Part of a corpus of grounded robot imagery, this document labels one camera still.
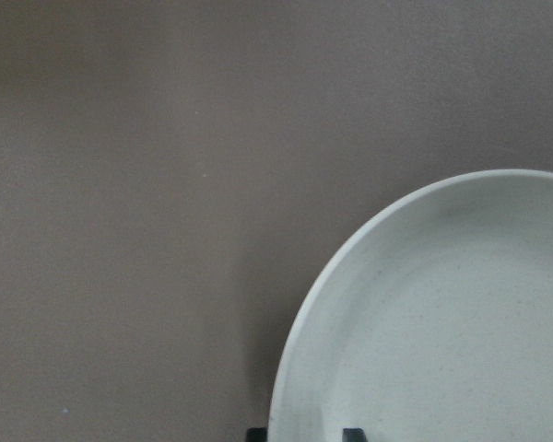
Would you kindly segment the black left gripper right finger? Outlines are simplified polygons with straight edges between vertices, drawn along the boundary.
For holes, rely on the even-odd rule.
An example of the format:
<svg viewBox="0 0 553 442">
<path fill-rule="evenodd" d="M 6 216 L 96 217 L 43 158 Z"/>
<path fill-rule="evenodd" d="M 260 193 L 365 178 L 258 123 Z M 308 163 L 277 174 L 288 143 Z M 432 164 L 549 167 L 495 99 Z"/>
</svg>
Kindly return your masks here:
<svg viewBox="0 0 553 442">
<path fill-rule="evenodd" d="M 343 442 L 366 442 L 366 435 L 362 428 L 344 428 L 342 432 Z"/>
</svg>

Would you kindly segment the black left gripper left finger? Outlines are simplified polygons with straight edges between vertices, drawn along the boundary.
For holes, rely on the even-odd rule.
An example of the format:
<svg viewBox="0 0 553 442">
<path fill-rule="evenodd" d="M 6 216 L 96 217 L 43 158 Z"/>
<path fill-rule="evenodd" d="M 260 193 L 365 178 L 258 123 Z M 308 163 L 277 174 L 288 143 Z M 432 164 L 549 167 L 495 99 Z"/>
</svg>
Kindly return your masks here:
<svg viewBox="0 0 553 442">
<path fill-rule="evenodd" d="M 266 442 L 267 428 L 266 427 L 251 427 L 246 430 L 245 442 Z"/>
</svg>

